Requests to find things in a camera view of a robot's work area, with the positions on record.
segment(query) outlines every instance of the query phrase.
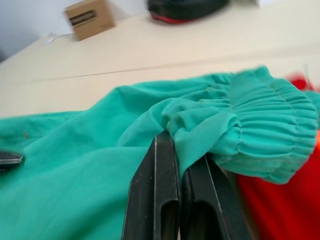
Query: black plastic piece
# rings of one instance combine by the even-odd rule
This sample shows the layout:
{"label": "black plastic piece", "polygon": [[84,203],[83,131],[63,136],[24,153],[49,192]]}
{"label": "black plastic piece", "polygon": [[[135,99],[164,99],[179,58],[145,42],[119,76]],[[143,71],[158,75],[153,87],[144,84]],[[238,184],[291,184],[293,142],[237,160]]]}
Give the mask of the black plastic piece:
{"label": "black plastic piece", "polygon": [[181,240],[251,240],[229,180],[207,157],[183,176]]}
{"label": "black plastic piece", "polygon": [[131,180],[122,240],[176,240],[180,192],[175,146],[162,132]]}
{"label": "black plastic piece", "polygon": [[175,20],[194,20],[214,13],[229,3],[229,0],[148,0],[151,15]]}
{"label": "black plastic piece", "polygon": [[22,154],[10,151],[0,151],[0,175],[22,165],[25,158]]}

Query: green fabric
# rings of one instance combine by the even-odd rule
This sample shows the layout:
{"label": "green fabric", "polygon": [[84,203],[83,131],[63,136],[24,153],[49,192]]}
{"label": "green fabric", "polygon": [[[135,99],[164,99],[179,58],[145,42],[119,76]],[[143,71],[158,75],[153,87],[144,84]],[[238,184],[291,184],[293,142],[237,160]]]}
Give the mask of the green fabric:
{"label": "green fabric", "polygon": [[26,161],[0,176],[1,240],[119,240],[130,180],[164,129],[181,175],[211,152],[227,170],[286,183],[313,151],[319,109],[319,94],[261,67],[118,87],[82,112],[2,119],[0,147]]}

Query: metal clip jaw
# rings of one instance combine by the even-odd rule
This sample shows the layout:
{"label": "metal clip jaw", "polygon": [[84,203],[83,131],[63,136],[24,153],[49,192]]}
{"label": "metal clip jaw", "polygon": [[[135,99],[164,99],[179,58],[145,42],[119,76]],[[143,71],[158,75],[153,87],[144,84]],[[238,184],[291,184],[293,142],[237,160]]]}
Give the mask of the metal clip jaw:
{"label": "metal clip jaw", "polygon": [[25,158],[22,154],[10,151],[0,151],[0,175],[20,166],[24,161]]}
{"label": "metal clip jaw", "polygon": [[179,183],[174,143],[157,135],[134,174],[122,240],[251,240],[229,180],[206,155]]}

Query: wrinkled fabric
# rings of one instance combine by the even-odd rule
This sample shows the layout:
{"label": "wrinkled fabric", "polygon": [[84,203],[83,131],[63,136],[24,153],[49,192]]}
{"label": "wrinkled fabric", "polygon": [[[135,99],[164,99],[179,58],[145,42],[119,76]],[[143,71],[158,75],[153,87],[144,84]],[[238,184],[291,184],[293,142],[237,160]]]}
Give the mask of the wrinkled fabric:
{"label": "wrinkled fabric", "polygon": [[260,67],[117,87],[82,112],[2,119],[0,147],[26,160],[0,176],[1,239],[119,240],[130,180],[163,130],[181,176],[210,152],[226,170],[286,183],[315,147],[319,97]]}
{"label": "wrinkled fabric", "polygon": [[[302,75],[290,82],[313,101],[318,93]],[[317,240],[320,223],[320,159],[315,148],[307,162],[287,184],[273,184],[258,177],[236,175],[243,200],[261,240]]]}

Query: white wall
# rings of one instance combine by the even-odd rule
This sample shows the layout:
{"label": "white wall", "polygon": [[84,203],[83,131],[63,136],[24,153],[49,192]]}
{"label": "white wall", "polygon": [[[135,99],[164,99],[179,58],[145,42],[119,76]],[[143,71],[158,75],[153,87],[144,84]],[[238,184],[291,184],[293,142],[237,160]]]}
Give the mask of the white wall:
{"label": "white wall", "polygon": [[[0,0],[0,52],[9,57],[41,36],[71,32],[64,15],[80,0]],[[116,20],[146,12],[144,0],[109,0]]]}

